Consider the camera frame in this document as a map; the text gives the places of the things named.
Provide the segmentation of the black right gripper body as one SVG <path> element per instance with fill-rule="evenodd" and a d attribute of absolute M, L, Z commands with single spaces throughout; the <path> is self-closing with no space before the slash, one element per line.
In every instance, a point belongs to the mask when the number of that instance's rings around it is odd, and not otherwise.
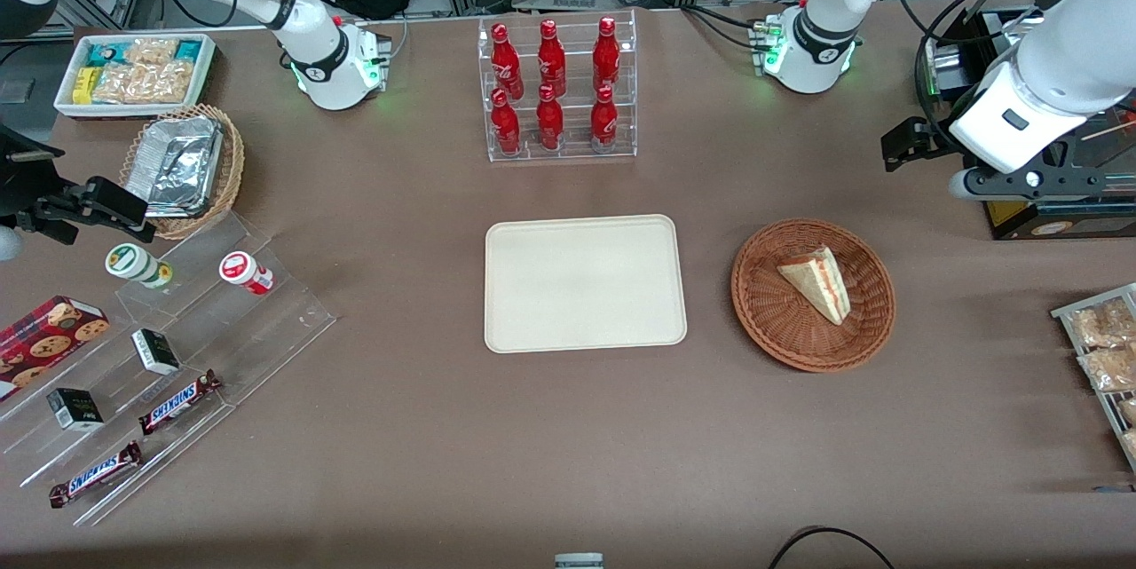
<path fill-rule="evenodd" d="M 68 233 L 68 224 L 45 221 L 34 214 L 41 198 L 64 189 L 55 161 L 65 153 L 1 125 L 1 225 L 12 232 Z"/>

